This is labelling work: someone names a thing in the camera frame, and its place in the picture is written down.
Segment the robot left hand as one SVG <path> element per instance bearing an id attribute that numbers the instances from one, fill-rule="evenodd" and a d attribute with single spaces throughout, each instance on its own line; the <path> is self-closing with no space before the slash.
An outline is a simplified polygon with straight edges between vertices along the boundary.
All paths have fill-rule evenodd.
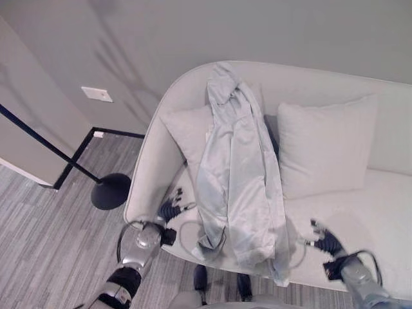
<path id="1" fill-rule="evenodd" d="M 194 201 L 180 204 L 183 198 L 183 189 L 178 187 L 167 199 L 161 204 L 157 216 L 161 220 L 168 224 L 172 219 L 179 216 L 185 211 L 189 211 L 195 208 L 196 203 Z"/>

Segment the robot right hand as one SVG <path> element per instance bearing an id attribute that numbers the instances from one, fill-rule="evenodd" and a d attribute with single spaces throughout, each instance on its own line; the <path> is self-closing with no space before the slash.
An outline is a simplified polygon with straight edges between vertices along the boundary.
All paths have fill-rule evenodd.
<path id="1" fill-rule="evenodd" d="M 341 242 L 326 226 L 315 219 L 311 219 L 310 224 L 313 232 L 319 235 L 317 240 L 309 241 L 311 247 L 326 252 L 333 258 L 339 258 L 347 254 Z"/>

